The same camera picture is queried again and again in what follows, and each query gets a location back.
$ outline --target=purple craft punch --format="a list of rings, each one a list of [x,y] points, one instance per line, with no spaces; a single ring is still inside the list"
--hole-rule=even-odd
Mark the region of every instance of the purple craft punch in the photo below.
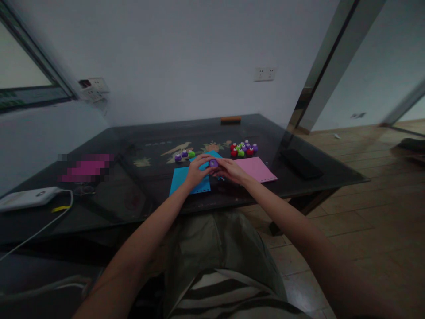
[[[210,160],[210,162],[208,163],[209,167],[218,167],[218,162],[216,159],[212,159]]]

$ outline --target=hand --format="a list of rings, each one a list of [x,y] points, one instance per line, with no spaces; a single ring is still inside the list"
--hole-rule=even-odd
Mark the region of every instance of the hand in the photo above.
[[[224,176],[239,185],[244,185],[253,179],[231,159],[218,158],[217,162],[219,170],[214,173],[214,176]]]
[[[202,164],[214,159],[215,157],[209,154],[201,154],[198,155],[192,163],[190,163],[189,172],[187,173],[185,180],[185,184],[190,187],[190,189],[193,189],[196,185],[198,185],[206,175],[212,174],[217,170],[216,167],[207,167],[204,171],[199,170],[199,167]]]

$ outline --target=khaki pants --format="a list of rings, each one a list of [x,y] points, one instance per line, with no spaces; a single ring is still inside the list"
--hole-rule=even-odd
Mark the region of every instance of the khaki pants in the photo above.
[[[170,242],[164,318],[195,276],[204,269],[214,268],[246,275],[287,300],[280,272],[245,215],[231,210],[183,216]]]

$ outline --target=blue paper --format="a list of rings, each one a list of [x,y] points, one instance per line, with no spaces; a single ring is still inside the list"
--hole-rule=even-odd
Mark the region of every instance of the blue paper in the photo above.
[[[214,157],[220,157],[222,158],[216,151],[210,151],[205,154],[209,154]],[[204,171],[208,166],[208,162],[205,164],[202,164],[199,167],[200,171]],[[181,168],[175,168],[174,174],[173,174],[173,180],[171,182],[171,189],[170,189],[170,196],[184,183],[186,180],[187,174],[189,172],[188,167],[181,167]],[[209,184],[209,176],[206,175],[204,179],[190,192],[191,194],[197,194],[197,193],[205,193],[207,191],[211,191],[211,185]]]
[[[171,182],[170,196],[183,184],[186,180],[187,173],[189,172],[188,167],[175,168],[173,174],[173,181]],[[190,192],[191,194],[204,193],[211,191],[209,184],[209,176],[206,175],[204,179]]]

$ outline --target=black phone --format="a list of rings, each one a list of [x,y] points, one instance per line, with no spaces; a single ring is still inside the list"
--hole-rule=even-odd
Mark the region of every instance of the black phone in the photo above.
[[[280,155],[304,179],[323,176],[323,172],[294,149],[280,151]]]

